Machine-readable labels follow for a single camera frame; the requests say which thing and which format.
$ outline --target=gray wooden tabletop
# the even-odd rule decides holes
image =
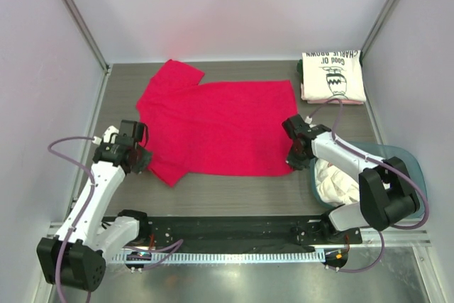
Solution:
[[[205,71],[201,83],[217,81],[290,79],[298,111],[309,114],[315,105],[300,100],[296,61],[195,62]],[[162,63],[114,65],[108,80],[95,134],[101,135],[122,119],[138,120],[135,103]],[[332,126],[337,105],[327,106],[314,123]],[[375,142],[364,106],[347,106],[338,127],[347,141]],[[150,216],[242,216],[320,214],[325,209],[310,189],[309,171],[284,177],[225,177],[189,173],[170,188],[151,172],[128,175],[116,191],[106,215],[122,209],[145,211]]]

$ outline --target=wall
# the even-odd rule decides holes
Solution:
[[[75,0],[109,62],[358,49],[385,0]]]
[[[61,0],[0,0],[0,75],[0,301],[30,303],[36,246],[63,219],[76,172],[47,145],[87,132],[102,72]]]
[[[421,164],[431,204],[428,230],[451,282],[453,22],[452,0],[400,0],[365,58],[365,85],[385,143],[406,148]]]

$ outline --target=stack of folded shirts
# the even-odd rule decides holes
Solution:
[[[344,104],[366,101],[359,50],[303,53],[297,69],[301,75],[301,98],[308,103],[327,99],[341,99]]]

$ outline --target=red cloth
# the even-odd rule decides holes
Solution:
[[[282,122],[297,114],[290,81],[215,82],[174,60],[153,76],[137,102],[147,124],[152,170],[173,186],[188,172],[280,176],[292,141]]]

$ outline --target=blue plastic basket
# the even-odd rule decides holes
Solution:
[[[394,147],[391,145],[378,145],[375,143],[366,143],[366,142],[350,142],[350,143],[352,145],[354,145],[355,147],[358,147],[358,148],[364,150],[366,153],[378,155],[378,156],[381,156],[386,159],[396,156],[399,159],[401,159],[402,161],[404,161],[406,168],[409,171],[410,178],[413,181],[415,181],[415,183],[419,186],[421,191],[427,197],[426,183],[424,182],[424,176],[421,171],[421,167],[419,166],[418,160],[411,153],[409,153],[405,149],[402,149],[399,147]],[[327,209],[331,209],[334,206],[323,202],[319,196],[319,193],[317,192],[316,182],[315,182],[315,162],[316,162],[316,159],[312,159],[311,164],[310,164],[312,192],[314,193],[315,198],[320,203],[320,205],[322,205],[323,207],[326,207]],[[417,212],[413,213],[411,216],[409,216],[409,218],[419,218],[420,216],[423,215],[424,205],[422,204],[421,199],[419,200],[419,202],[421,203],[419,210]]]

